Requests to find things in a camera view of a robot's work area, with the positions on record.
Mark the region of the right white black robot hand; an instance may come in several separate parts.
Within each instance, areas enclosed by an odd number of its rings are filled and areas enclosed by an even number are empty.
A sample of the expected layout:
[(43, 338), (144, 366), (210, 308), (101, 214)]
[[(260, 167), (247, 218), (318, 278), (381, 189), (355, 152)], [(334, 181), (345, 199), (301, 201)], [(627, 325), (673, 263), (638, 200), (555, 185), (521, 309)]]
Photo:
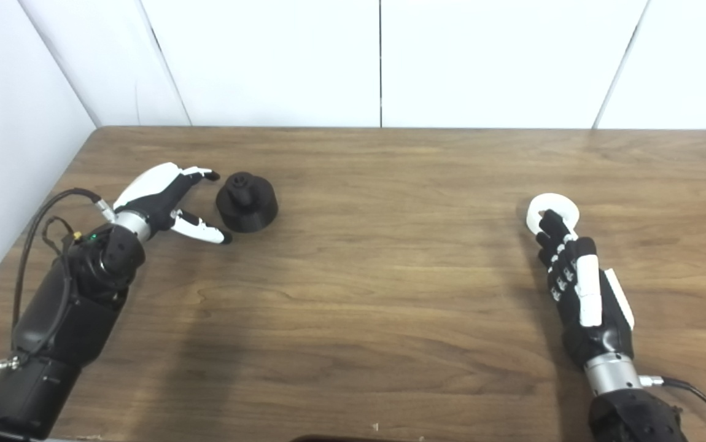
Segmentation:
[(609, 353), (633, 358), (632, 325), (600, 268), (594, 239), (573, 233), (560, 214), (547, 210), (535, 240), (561, 320), (562, 344), (573, 363), (583, 367)]

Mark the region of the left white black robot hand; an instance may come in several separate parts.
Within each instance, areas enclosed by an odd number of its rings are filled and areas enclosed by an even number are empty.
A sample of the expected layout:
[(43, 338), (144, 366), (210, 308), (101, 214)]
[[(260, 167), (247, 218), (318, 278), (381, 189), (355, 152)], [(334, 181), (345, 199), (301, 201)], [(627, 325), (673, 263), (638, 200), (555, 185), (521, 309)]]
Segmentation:
[(229, 244), (232, 235), (208, 225), (180, 209), (182, 199), (202, 180), (218, 181), (218, 173), (208, 168), (180, 168), (162, 163), (140, 174), (114, 203), (112, 224), (121, 226), (145, 243), (159, 232), (173, 230), (185, 237), (212, 244)]

